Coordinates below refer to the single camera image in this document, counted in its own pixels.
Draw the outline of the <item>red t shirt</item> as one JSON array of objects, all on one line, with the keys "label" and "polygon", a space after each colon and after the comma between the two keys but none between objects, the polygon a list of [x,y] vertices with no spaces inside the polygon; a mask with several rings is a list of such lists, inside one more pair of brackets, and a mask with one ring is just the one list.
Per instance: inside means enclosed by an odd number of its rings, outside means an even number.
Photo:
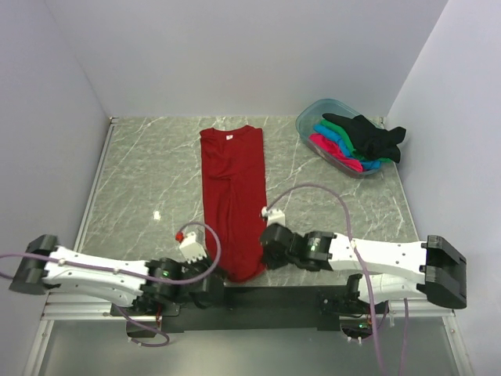
[{"label": "red t shirt", "polygon": [[245,125],[200,132],[204,222],[221,242],[219,267],[234,283],[265,270],[259,237],[267,206],[263,131]]}]

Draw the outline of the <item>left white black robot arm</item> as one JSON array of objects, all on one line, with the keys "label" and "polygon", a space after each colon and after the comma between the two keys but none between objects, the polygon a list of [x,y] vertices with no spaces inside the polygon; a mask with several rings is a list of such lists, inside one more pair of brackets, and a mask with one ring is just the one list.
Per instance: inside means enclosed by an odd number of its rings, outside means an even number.
[{"label": "left white black robot arm", "polygon": [[184,261],[169,258],[124,261],[84,255],[43,235],[29,243],[11,277],[9,290],[44,295],[52,289],[106,300],[145,316],[172,305],[205,309],[223,302],[225,284],[196,232],[177,233]]}]

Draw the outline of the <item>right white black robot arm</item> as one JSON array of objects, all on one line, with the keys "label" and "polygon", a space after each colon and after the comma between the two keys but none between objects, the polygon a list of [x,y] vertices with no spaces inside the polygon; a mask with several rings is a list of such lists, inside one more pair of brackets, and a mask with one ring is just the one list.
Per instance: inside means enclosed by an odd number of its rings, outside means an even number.
[{"label": "right white black robot arm", "polygon": [[339,233],[294,233],[279,223],[259,239],[262,261],[270,269],[294,264],[311,272],[350,271],[370,281],[350,282],[344,305],[354,313],[371,302],[425,298],[446,309],[467,307],[467,260],[444,237],[391,243],[349,239]]}]

